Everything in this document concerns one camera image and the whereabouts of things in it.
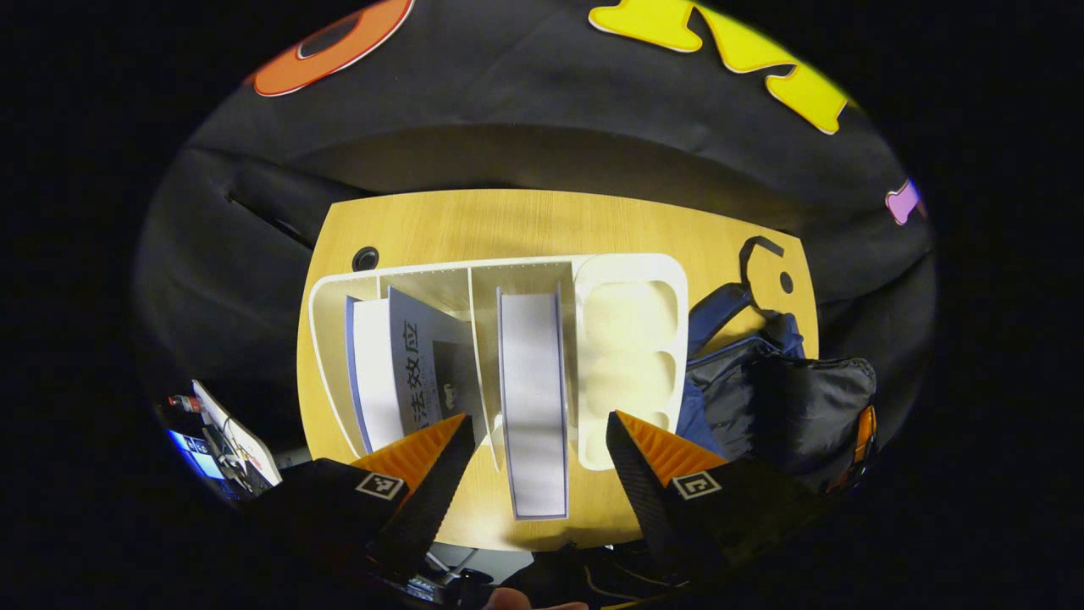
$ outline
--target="finger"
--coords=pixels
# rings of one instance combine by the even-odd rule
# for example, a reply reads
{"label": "finger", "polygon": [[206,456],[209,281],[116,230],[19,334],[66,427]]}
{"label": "finger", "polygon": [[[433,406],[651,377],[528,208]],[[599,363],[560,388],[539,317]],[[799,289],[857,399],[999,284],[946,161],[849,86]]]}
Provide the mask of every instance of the finger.
{"label": "finger", "polygon": [[493,589],[482,610],[531,610],[531,601],[522,592],[499,587]]}

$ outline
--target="desk surface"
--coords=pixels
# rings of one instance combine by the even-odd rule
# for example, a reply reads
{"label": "desk surface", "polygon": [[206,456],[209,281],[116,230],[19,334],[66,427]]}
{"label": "desk surface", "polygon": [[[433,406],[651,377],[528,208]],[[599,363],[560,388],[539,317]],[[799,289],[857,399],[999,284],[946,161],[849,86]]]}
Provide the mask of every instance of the desk surface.
{"label": "desk surface", "polygon": [[[361,247],[379,250],[379,267],[453,260],[622,251],[673,256],[688,277],[695,303],[720,284],[738,281],[738,250],[753,235],[785,248],[780,259],[758,248],[749,276],[762,308],[792,313],[805,338],[806,358],[817,356],[816,309],[805,254],[799,239],[754,224],[674,205],[584,193],[533,190],[436,191],[371,197],[332,206],[309,264],[298,322],[297,382],[305,436],[313,459],[353,462],[324,393],[309,332],[308,296],[324,275],[350,272]],[[780,273],[792,281],[784,290]],[[763,324],[739,314],[709,350]],[[570,455],[576,447],[570,443]],[[569,512],[562,521],[515,521],[506,472],[493,467],[488,447],[475,453],[437,541],[503,550],[553,550],[568,541],[598,546],[636,540],[640,527],[617,472],[569,463]]]}

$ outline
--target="hand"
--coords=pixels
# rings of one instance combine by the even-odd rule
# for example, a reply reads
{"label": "hand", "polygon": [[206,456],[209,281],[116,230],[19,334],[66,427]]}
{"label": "hand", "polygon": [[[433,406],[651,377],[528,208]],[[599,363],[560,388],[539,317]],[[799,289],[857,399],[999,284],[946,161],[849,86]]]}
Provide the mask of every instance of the hand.
{"label": "hand", "polygon": [[[482,610],[532,610],[531,601],[522,592],[514,588],[496,588],[493,595],[486,602]],[[582,601],[570,601],[551,608],[538,608],[535,610],[588,610],[588,605]]]}

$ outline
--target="desk organizer compartment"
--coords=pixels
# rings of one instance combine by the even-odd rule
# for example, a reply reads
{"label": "desk organizer compartment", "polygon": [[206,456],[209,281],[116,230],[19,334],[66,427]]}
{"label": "desk organizer compartment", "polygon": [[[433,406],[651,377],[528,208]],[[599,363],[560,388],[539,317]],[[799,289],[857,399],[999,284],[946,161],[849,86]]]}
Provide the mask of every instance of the desk organizer compartment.
{"label": "desk organizer compartment", "polygon": [[684,388],[688,283],[658,254],[603,254],[576,272],[579,458],[614,468],[606,419],[616,410],[673,432]]}
{"label": "desk organizer compartment", "polygon": [[472,324],[475,365],[494,467],[503,468],[496,287],[553,293],[560,285],[568,437],[591,470],[614,468],[606,417],[621,410],[674,431],[688,334],[684,270],[662,254],[546,256],[441,262],[321,277],[309,326],[328,402],[350,451],[364,455],[346,366],[346,296],[386,298],[395,286]]}

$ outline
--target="book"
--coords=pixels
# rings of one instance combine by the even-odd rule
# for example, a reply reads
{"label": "book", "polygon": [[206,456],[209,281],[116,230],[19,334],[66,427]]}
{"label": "book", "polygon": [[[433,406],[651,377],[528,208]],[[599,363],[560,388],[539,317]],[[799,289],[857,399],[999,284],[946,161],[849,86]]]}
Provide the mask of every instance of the book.
{"label": "book", "polygon": [[480,443],[486,423],[469,323],[393,287],[387,298],[348,296],[346,308],[348,377],[365,452],[460,413],[472,416]]}
{"label": "book", "polygon": [[568,432],[560,286],[556,293],[496,288],[501,412],[513,514],[568,518]]}

